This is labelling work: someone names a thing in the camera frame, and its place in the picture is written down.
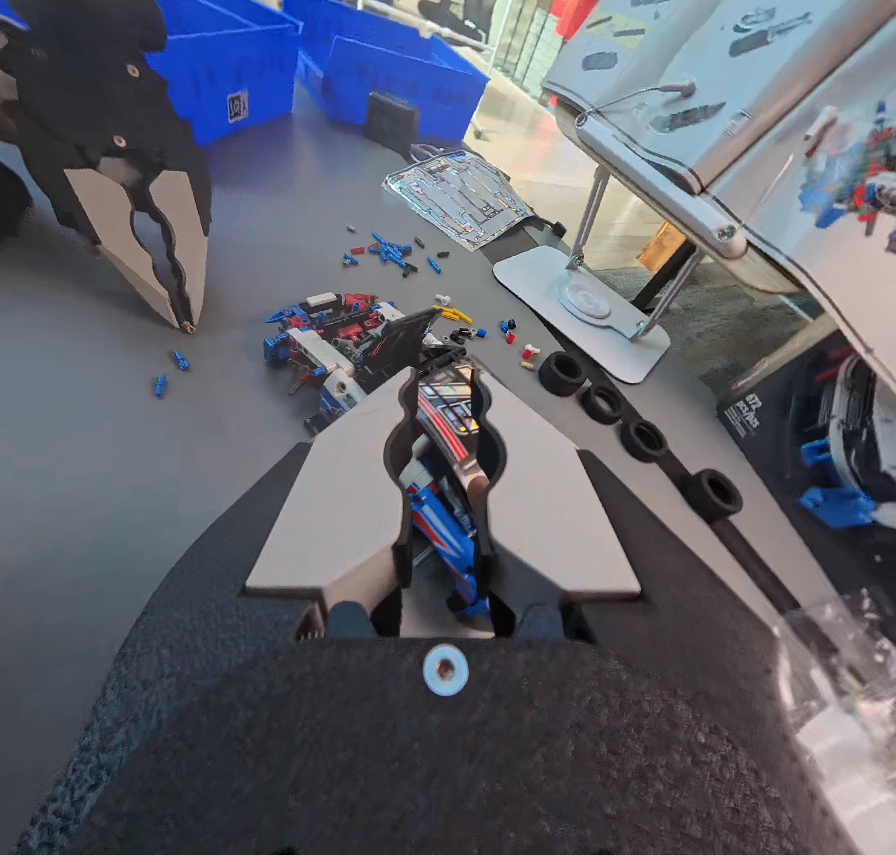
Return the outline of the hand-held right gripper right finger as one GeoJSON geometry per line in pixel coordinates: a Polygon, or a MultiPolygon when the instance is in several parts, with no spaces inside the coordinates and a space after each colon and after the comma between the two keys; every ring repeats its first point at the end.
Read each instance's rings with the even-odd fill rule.
{"type": "Polygon", "coordinates": [[[485,370],[474,372],[482,572],[516,616],[533,606],[633,600],[642,585],[580,449],[485,370]]]}

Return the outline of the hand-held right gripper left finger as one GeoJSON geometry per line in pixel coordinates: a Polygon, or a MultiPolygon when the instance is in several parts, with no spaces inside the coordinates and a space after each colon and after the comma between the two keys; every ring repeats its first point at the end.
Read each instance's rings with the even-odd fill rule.
{"type": "Polygon", "coordinates": [[[322,637],[340,603],[367,617],[412,580],[418,372],[404,368],[319,433],[245,581],[252,596],[307,602],[297,636],[322,637]]]}

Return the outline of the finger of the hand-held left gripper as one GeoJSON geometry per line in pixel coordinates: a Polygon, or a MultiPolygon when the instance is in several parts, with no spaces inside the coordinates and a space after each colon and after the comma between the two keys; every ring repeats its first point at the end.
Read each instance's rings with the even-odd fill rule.
{"type": "Polygon", "coordinates": [[[205,297],[209,241],[209,178],[200,170],[163,169],[145,191],[164,258],[156,274],[170,296],[175,321],[198,326],[205,297]]]}
{"type": "Polygon", "coordinates": [[[64,175],[98,236],[98,250],[153,310],[180,329],[151,254],[134,233],[134,207],[127,190],[95,169],[66,169],[64,175]]]}

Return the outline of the toy brick race car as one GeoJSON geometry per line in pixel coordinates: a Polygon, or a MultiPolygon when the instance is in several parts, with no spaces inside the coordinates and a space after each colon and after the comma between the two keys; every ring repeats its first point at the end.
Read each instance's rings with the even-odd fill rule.
{"type": "Polygon", "coordinates": [[[432,307],[404,315],[393,302],[364,293],[323,293],[285,307],[266,322],[275,323],[279,332],[264,340],[265,361],[296,369],[290,393],[318,390],[317,413],[305,418],[312,435],[360,405],[400,369],[417,368],[415,440],[401,484],[409,494],[416,532],[453,580],[449,610],[463,620],[484,620],[490,604],[476,583],[477,520],[469,492],[478,487],[476,479],[485,478],[476,461],[478,425],[469,384],[479,364],[466,347],[442,342],[462,323],[443,319],[432,307]]]}

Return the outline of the grey desk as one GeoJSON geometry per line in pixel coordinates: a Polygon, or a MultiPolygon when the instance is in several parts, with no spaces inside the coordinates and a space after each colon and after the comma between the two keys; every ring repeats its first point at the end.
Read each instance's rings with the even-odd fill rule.
{"type": "Polygon", "coordinates": [[[639,597],[472,637],[420,567],[400,635],[299,641],[307,602],[245,593],[317,404],[264,364],[269,312],[340,290],[410,315],[442,290],[543,359],[571,342],[494,275],[525,231],[452,245],[441,282],[342,269],[370,230],[445,236],[383,189],[404,160],[303,89],[205,157],[196,334],[46,196],[2,245],[2,853],[894,853],[894,798],[818,782],[778,696],[776,627],[840,592],[677,355],[638,385],[581,358],[625,401],[610,427],[499,341],[470,349],[580,449],[639,597]],[[626,420],[668,456],[627,454],[626,420]],[[744,501],[716,525],[680,492],[705,468],[744,501]]]}

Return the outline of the black rubber toy tire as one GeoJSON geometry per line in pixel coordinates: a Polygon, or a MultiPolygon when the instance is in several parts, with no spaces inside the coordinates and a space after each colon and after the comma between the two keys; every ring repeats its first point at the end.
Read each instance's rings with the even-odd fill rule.
{"type": "Polygon", "coordinates": [[[743,498],[735,484],[723,473],[705,468],[682,480],[680,492],[690,508],[707,525],[729,520],[743,508],[743,498]]]}
{"type": "Polygon", "coordinates": [[[593,382],[581,392],[578,400],[584,412],[601,425],[614,426],[623,419],[625,401],[611,385],[593,382]]]}
{"type": "Polygon", "coordinates": [[[626,420],[620,426],[620,443],[636,461],[656,464],[668,456],[666,435],[647,420],[626,420]]]}
{"type": "Polygon", "coordinates": [[[575,395],[587,381],[581,363],[565,350],[556,350],[544,357],[537,376],[544,390],[562,398],[575,395]]]}

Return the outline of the scattered mixed small parts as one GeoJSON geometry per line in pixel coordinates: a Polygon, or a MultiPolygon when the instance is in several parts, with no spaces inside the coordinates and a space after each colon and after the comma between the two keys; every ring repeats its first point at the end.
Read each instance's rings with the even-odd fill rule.
{"type": "Polygon", "coordinates": [[[462,324],[452,332],[442,336],[442,342],[448,345],[467,347],[471,343],[485,342],[489,339],[504,342],[519,358],[521,368],[534,372],[538,366],[541,349],[532,343],[525,341],[518,334],[514,320],[501,321],[495,330],[485,326],[476,326],[469,323],[462,324]]]}

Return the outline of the pile of small blue pins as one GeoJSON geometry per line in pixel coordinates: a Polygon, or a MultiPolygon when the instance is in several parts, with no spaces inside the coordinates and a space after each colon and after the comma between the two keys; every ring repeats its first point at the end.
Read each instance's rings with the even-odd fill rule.
{"type": "Polygon", "coordinates": [[[401,277],[407,279],[419,273],[421,266],[429,266],[436,274],[441,274],[441,262],[452,255],[449,248],[430,249],[419,236],[406,243],[392,241],[376,232],[371,236],[370,244],[350,247],[340,258],[340,265],[344,268],[360,267],[362,256],[374,256],[385,266],[397,267],[401,277]]]}

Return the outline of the small black box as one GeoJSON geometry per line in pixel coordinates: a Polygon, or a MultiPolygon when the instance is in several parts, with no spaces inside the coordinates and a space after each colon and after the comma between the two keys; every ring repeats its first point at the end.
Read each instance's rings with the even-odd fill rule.
{"type": "Polygon", "coordinates": [[[387,91],[368,93],[363,125],[368,140],[410,160],[419,128],[419,105],[387,91]]]}

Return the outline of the black toy packaging box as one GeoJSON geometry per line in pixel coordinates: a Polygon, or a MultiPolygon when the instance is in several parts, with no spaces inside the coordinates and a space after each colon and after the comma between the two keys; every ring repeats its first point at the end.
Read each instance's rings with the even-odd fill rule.
{"type": "Polygon", "coordinates": [[[718,416],[834,587],[895,597],[894,392],[833,333],[718,416]]]}

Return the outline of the silver book stand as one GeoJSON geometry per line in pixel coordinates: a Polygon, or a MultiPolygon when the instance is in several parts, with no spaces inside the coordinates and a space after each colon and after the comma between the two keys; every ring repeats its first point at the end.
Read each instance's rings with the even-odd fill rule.
{"type": "Polygon", "coordinates": [[[696,112],[696,92],[696,82],[686,79],[626,92],[588,108],[559,99],[558,126],[596,162],[574,251],[566,255],[539,245],[494,268],[505,289],[612,379],[627,385],[642,383],[666,355],[670,339],[661,318],[703,263],[711,261],[734,285],[763,298],[790,303],[793,296],[806,295],[768,257],[751,250],[739,227],[678,183],[671,170],[638,153],[608,119],[610,110],[630,110],[634,101],[650,95],[672,102],[673,114],[696,112]],[[603,283],[584,261],[583,249],[611,178],[684,237],[632,301],[603,283]]]}

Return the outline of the blue open-front plastic bin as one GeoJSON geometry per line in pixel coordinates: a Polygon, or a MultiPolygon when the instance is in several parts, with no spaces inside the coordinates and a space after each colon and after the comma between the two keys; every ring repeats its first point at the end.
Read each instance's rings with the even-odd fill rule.
{"type": "Polygon", "coordinates": [[[335,0],[282,0],[298,31],[297,79],[329,118],[363,125],[368,93],[420,110],[419,132],[464,138],[489,78],[438,36],[335,0]]]}

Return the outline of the shiny sticker sheet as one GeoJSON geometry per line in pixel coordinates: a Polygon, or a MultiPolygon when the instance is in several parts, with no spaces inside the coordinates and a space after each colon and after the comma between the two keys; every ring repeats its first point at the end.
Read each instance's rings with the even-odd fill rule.
{"type": "Polygon", "coordinates": [[[382,187],[470,252],[535,216],[509,177],[464,149],[442,152],[395,171],[382,187]]]}

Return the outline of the clear plastic bag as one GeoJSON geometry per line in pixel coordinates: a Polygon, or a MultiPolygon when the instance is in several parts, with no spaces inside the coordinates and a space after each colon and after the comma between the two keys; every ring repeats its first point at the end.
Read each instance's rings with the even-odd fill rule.
{"type": "Polygon", "coordinates": [[[818,782],[894,798],[894,602],[864,585],[791,610],[775,633],[780,703],[818,782]]]}

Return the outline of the open instruction booklet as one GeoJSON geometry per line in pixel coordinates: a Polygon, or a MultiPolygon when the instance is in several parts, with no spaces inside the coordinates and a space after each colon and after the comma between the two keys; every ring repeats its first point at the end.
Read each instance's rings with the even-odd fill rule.
{"type": "Polygon", "coordinates": [[[547,72],[573,140],[733,272],[808,291],[894,389],[895,0],[600,0],[547,72]]]}

